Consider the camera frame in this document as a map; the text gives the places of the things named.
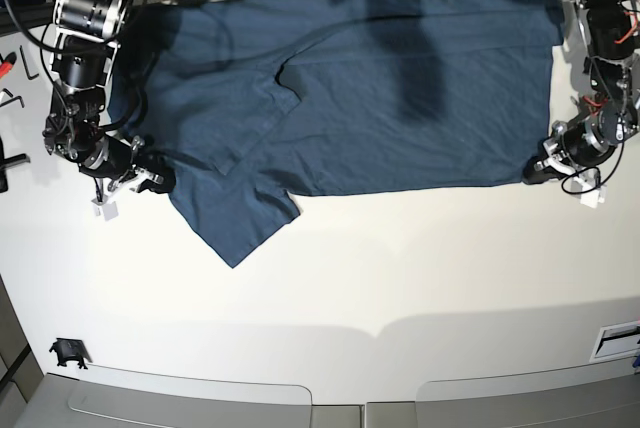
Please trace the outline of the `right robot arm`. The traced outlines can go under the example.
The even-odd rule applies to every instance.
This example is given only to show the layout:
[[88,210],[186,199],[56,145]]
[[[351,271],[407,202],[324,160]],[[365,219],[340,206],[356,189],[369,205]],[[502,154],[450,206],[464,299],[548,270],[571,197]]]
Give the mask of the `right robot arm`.
[[44,145],[91,177],[97,200],[120,190],[164,194],[175,175],[140,136],[122,138],[124,128],[144,102],[141,87],[125,83],[127,105],[104,124],[107,88],[121,38],[133,22],[133,0],[56,0],[54,51],[49,63],[53,94],[43,131]]

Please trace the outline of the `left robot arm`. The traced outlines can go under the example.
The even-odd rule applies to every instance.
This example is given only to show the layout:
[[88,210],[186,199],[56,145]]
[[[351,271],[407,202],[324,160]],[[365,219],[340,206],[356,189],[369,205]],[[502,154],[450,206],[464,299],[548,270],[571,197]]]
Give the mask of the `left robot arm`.
[[584,72],[590,93],[576,102],[577,115],[553,124],[523,171],[528,185],[571,180],[577,193],[604,186],[599,168],[621,156],[639,131],[632,65],[639,49],[639,0],[571,0],[586,48]]

